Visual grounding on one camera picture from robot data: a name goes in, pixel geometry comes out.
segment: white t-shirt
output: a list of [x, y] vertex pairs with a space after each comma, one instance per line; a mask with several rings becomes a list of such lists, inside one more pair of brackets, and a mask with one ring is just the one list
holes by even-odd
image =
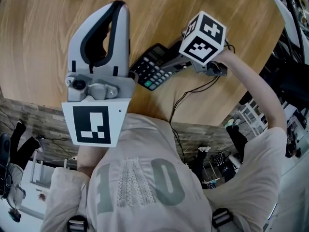
[[[128, 114], [117, 147], [97, 165], [87, 192], [85, 175], [55, 170], [41, 231], [66, 231], [61, 226], [76, 214], [75, 199], [90, 231], [210, 232], [212, 212], [220, 207], [228, 208], [244, 231], [261, 231], [277, 200], [285, 145], [282, 129], [266, 131], [246, 144], [244, 164], [232, 180], [203, 192], [179, 158], [169, 124]], [[67, 216], [62, 220], [57, 220], [59, 203], [70, 210], [61, 212]]]

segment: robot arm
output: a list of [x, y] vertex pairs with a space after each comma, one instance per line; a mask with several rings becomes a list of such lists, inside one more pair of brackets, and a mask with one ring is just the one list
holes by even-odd
[[[110, 24], [106, 51], [103, 41]], [[129, 73], [129, 49], [129, 11], [123, 1], [94, 12], [72, 37], [65, 79], [68, 102], [62, 109], [74, 144], [116, 146], [137, 82]]]

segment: wooden table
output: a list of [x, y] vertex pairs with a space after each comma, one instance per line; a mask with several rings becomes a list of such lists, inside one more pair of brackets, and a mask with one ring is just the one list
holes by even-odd
[[[3, 0], [0, 7], [0, 85], [5, 98], [49, 107], [66, 101], [69, 41], [83, 21], [113, 0]], [[283, 30], [273, 0], [124, 0], [130, 9], [131, 63], [149, 46], [168, 46], [200, 10], [227, 27], [237, 55], [260, 72]], [[188, 68], [156, 91], [137, 86], [129, 112], [168, 119], [184, 92], [211, 77]], [[192, 94], [173, 121], [219, 125], [246, 89], [231, 74]]]

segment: white cube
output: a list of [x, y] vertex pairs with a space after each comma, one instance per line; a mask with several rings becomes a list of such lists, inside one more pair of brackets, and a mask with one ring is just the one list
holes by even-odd
[[226, 27], [204, 11], [189, 23], [179, 53], [205, 66], [224, 48]]

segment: calculator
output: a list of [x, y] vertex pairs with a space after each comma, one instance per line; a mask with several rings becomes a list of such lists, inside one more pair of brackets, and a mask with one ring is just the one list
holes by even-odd
[[160, 68], [168, 49], [157, 43], [147, 49], [131, 66], [130, 71], [139, 75], [138, 84], [148, 90], [155, 90], [166, 82], [174, 72], [165, 72]]

